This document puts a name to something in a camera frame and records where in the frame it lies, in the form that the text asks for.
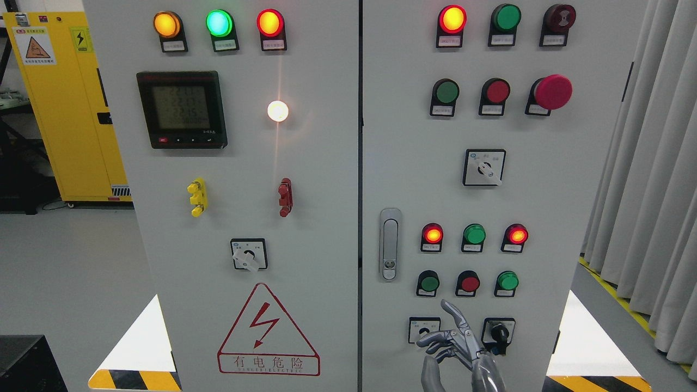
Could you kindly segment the silver robotic hand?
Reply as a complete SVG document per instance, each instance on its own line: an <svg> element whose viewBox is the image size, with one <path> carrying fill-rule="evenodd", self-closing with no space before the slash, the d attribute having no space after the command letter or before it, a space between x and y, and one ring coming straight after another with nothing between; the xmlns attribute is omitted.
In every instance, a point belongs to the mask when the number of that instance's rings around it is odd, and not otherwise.
<svg viewBox="0 0 697 392"><path fill-rule="evenodd" d="M462 312L446 299L441 300L441 308L453 317L456 327L426 333L416 342L418 347L426 348L421 368L423 391L445 390L441 383L439 364L450 357L458 359L472 372L472 391L506 391L507 387L493 355L483 348Z"/></svg>

